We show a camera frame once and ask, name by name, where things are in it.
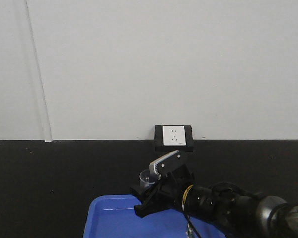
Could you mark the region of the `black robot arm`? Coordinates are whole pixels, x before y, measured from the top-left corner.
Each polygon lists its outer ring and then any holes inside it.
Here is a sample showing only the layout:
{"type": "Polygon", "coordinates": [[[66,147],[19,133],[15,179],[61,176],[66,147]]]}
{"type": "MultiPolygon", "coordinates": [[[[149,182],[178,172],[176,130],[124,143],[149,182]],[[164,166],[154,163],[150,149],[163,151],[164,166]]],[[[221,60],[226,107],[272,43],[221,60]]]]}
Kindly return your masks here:
{"type": "Polygon", "coordinates": [[[227,238],[298,238],[298,204],[227,182],[199,186],[186,165],[158,175],[149,188],[131,186],[130,192],[140,201],[134,207],[137,216],[174,209],[195,233],[191,218],[213,225],[227,238]]]}

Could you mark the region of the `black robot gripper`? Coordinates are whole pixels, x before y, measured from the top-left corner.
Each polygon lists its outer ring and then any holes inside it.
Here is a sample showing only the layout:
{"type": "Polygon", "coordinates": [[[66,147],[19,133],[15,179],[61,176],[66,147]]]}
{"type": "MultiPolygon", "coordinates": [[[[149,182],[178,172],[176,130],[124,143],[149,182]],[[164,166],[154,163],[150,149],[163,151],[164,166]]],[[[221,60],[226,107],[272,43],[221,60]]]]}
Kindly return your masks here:
{"type": "Polygon", "coordinates": [[[134,206],[135,214],[143,218],[167,209],[183,212],[183,194],[193,183],[194,175],[187,165],[181,165],[161,176],[154,186],[140,187],[135,184],[130,186],[130,194],[139,201],[143,201],[142,204],[134,206]]]}

